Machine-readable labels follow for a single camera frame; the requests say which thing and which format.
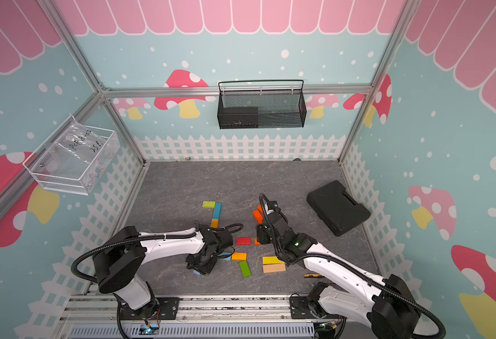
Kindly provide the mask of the red block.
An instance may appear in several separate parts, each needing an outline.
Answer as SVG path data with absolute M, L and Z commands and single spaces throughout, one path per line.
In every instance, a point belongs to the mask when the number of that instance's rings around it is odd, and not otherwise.
M 238 237 L 236 239 L 236 245 L 238 246 L 250 246 L 252 244 L 252 239 L 249 237 Z

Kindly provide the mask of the small orange-yellow block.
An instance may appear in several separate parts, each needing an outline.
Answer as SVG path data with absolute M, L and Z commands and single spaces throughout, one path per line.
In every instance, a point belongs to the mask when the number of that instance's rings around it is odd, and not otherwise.
M 234 254 L 232 254 L 231 260 L 232 261 L 246 261 L 247 260 L 247 254 L 235 252 Z

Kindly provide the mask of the teal long block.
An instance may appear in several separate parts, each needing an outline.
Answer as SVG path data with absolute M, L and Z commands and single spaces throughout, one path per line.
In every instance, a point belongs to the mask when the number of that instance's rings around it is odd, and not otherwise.
M 221 216 L 221 209 L 222 209 L 222 204 L 221 203 L 216 203 L 214 207 L 214 214 L 213 214 L 213 219 L 214 220 L 219 220 Z

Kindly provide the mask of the lime green small block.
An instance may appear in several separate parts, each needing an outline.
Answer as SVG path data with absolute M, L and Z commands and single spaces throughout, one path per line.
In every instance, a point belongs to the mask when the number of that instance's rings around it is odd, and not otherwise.
M 202 203 L 203 208 L 212 208 L 214 209 L 216 207 L 216 202 L 215 201 L 204 201 Z

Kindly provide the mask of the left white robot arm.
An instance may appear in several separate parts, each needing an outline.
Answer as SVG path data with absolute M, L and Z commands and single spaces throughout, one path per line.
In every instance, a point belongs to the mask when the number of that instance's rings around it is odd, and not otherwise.
M 188 269 L 208 275 L 233 246 L 232 235 L 243 227 L 241 223 L 219 228 L 197 223 L 187 230 L 145 233 L 127 226 L 104 245 L 76 258 L 71 273 L 97 284 L 101 293 L 114 295 L 121 312 L 148 320 L 158 315 L 161 306 L 150 285 L 138 275 L 142 266 L 186 255 Z

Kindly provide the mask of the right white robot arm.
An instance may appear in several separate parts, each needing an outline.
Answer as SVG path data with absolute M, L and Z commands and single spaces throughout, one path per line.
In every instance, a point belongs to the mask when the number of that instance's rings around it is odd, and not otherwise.
M 431 311 L 419 305 L 404 280 L 397 275 L 384 278 L 358 268 L 329 251 L 305 233 L 296 233 L 276 201 L 259 195 L 263 223 L 257 228 L 261 244 L 272 244 L 275 254 L 286 265 L 300 265 L 318 273 L 350 293 L 357 302 L 352 307 L 339 302 L 329 314 L 346 316 L 371 328 L 377 338 L 444 338 L 444 324 Z

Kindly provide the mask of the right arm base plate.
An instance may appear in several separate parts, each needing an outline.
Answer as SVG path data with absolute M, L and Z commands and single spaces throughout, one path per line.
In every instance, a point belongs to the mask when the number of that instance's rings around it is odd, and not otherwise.
M 330 314 L 306 296 L 293 294 L 289 297 L 292 319 L 340 319 L 341 315 Z

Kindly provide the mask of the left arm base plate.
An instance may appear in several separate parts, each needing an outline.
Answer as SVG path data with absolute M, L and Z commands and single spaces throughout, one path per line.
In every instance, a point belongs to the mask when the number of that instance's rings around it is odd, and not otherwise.
M 179 303 L 178 297 L 155 297 L 148 305 L 136 311 L 130 309 L 128 305 L 122 305 L 120 319 L 122 321 L 176 320 Z

